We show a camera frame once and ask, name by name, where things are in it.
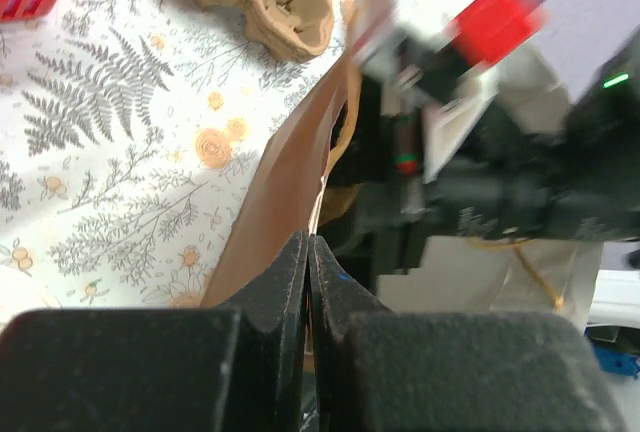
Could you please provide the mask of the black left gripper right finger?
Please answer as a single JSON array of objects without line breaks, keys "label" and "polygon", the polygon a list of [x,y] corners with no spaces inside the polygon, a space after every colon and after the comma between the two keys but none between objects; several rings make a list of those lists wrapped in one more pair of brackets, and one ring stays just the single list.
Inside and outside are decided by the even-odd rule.
[{"label": "black left gripper right finger", "polygon": [[395,313],[309,245],[324,431],[621,431],[590,345],[550,313]]}]

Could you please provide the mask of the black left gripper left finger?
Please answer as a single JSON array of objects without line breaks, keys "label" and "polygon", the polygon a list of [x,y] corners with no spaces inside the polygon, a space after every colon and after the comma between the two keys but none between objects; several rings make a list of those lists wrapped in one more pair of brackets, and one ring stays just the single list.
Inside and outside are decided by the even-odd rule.
[{"label": "black left gripper left finger", "polygon": [[223,304],[42,309],[1,335],[5,431],[295,431],[309,238]]}]

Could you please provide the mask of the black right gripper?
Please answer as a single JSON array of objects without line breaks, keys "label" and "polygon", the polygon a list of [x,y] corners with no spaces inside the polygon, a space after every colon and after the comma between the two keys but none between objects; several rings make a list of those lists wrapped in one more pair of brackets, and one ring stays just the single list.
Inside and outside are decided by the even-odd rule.
[{"label": "black right gripper", "polygon": [[402,215],[401,179],[381,88],[366,80],[356,134],[329,179],[356,189],[329,223],[348,268],[390,272],[418,264],[431,236],[489,240],[632,241],[639,236],[639,80],[608,72],[558,134],[526,133],[492,104],[462,149],[419,189],[422,212]]}]

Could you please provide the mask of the brown paper bag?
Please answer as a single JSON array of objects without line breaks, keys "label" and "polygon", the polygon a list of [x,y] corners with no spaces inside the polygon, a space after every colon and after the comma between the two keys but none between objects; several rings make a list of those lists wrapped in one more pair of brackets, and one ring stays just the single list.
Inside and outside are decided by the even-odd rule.
[{"label": "brown paper bag", "polygon": [[[524,127],[555,131],[569,105],[557,75],[536,48],[520,46],[500,66],[499,96]],[[201,305],[228,299],[259,275],[289,236],[315,225],[324,189],[329,133],[345,100],[344,68],[334,66],[268,141],[210,277]],[[602,246],[542,240],[527,255],[563,297],[561,314],[577,327],[589,318]],[[549,311],[552,302],[507,250],[463,238],[435,238],[418,248],[408,275],[382,282],[382,301],[402,312]]]}]

